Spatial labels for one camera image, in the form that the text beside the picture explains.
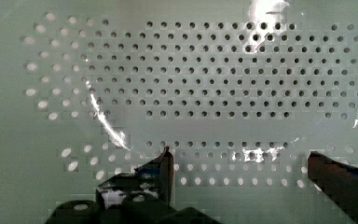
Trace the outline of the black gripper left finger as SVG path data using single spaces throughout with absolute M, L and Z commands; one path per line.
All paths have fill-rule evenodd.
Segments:
M 171 207 L 172 184 L 173 155 L 166 146 L 132 173 L 98 185 L 93 201 L 58 205 L 46 224 L 221 224 L 194 207 Z

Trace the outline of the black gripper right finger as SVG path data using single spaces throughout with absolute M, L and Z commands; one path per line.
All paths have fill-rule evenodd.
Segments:
M 312 151 L 308 177 L 342 211 L 358 224 L 358 168 Z

